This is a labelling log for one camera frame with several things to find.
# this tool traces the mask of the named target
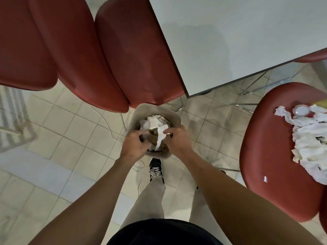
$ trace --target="pile of tissues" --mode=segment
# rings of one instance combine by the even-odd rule
[[[321,184],[327,185],[327,109],[312,105],[312,118],[291,116],[285,107],[278,107],[275,115],[282,116],[294,125],[292,150],[293,161],[302,167]]]
[[[147,130],[150,133],[142,135],[143,139],[150,142],[148,148],[149,151],[168,151],[168,147],[165,143],[166,134],[163,131],[170,128],[170,123],[161,115],[154,115],[147,117],[145,120],[141,120],[140,130]]]

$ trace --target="leg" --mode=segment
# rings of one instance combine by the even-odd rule
[[[200,189],[195,190],[194,193],[190,223],[205,229],[211,235],[216,237],[222,244],[231,245],[231,242],[212,215]]]
[[[161,161],[152,159],[150,162],[150,183],[137,198],[120,228],[150,218],[164,218],[161,201],[166,187],[163,182]]]

